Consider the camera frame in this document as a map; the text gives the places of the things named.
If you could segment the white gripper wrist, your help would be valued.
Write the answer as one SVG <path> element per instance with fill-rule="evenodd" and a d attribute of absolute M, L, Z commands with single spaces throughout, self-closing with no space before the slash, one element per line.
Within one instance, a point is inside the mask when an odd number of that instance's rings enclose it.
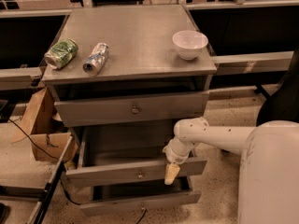
<path fill-rule="evenodd" d="M 197 147 L 197 144 L 191 141 L 180 141 L 174 137 L 163 148 L 167 160 L 170 162 L 165 167 L 164 183 L 172 185 L 177 177 L 180 167 L 178 164 L 184 163 L 188 158 L 190 152 Z"/>

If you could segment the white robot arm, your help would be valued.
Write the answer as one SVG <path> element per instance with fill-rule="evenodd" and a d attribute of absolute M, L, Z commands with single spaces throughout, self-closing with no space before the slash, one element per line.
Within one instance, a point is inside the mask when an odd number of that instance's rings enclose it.
<path fill-rule="evenodd" d="M 274 120 L 258 127 L 210 126 L 182 119 L 164 147 L 170 185 L 180 165 L 204 143 L 241 156 L 238 224 L 299 224 L 299 124 Z"/>

